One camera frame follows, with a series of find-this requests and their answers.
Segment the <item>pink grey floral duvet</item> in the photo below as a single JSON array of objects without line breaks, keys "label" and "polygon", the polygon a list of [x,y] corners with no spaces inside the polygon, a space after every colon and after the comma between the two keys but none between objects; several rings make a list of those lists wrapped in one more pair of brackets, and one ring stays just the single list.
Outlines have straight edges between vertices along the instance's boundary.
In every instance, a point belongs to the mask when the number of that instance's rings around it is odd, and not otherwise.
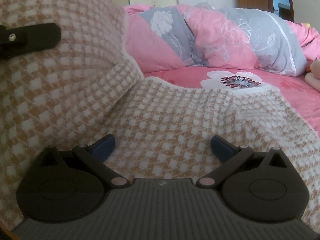
[{"label": "pink grey floral duvet", "polygon": [[258,9],[207,3],[126,6],[126,50],[144,73],[190,66],[299,76],[319,59],[319,32]]}]

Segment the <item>folded cream blanket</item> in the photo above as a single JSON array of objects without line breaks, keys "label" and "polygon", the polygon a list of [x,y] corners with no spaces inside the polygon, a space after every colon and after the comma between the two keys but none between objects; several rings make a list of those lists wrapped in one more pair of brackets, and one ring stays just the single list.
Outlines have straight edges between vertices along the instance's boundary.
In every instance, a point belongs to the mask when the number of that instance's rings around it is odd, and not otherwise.
[{"label": "folded cream blanket", "polygon": [[320,92],[320,60],[310,64],[309,68],[310,70],[306,73],[304,80],[310,87]]}]

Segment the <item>beige white houndstooth coat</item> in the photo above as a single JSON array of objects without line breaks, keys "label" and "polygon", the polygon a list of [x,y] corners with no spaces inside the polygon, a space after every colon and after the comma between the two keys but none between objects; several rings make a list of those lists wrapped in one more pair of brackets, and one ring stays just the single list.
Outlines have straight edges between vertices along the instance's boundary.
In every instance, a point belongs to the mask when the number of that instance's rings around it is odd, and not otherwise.
[{"label": "beige white houndstooth coat", "polygon": [[47,147],[68,150],[114,135],[107,165],[127,178],[199,178],[218,165],[210,139],[257,151],[280,147],[306,183],[303,221],[319,230],[319,137],[271,85],[181,88],[144,77],[124,47],[116,0],[1,0],[7,28],[55,23],[50,50],[1,62],[1,222],[23,220],[16,190]]}]

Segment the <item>red pink bed sheet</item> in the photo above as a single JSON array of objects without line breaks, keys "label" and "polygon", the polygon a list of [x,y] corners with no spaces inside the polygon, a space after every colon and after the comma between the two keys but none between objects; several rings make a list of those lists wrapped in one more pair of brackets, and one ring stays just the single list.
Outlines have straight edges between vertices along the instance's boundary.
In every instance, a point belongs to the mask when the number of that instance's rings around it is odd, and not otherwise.
[{"label": "red pink bed sheet", "polygon": [[204,67],[148,77],[169,92],[168,119],[183,131],[266,141],[319,136],[319,93],[299,77]]}]

